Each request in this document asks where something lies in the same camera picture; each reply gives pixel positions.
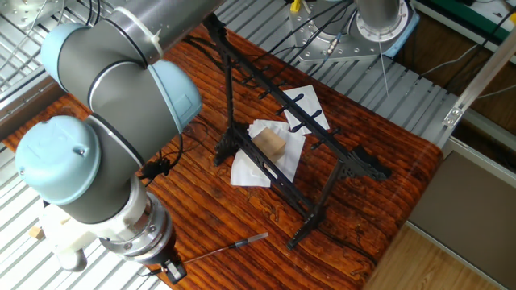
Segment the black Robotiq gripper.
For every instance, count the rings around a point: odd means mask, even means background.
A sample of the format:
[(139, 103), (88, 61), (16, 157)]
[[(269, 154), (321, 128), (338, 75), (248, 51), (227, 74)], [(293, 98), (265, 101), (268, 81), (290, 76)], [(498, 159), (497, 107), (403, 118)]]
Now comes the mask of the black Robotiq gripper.
[(187, 276), (187, 271), (183, 262), (178, 260), (176, 239), (176, 233), (173, 231), (166, 240), (160, 240), (149, 252), (138, 255), (135, 261), (147, 265), (161, 264), (169, 281), (177, 284)]

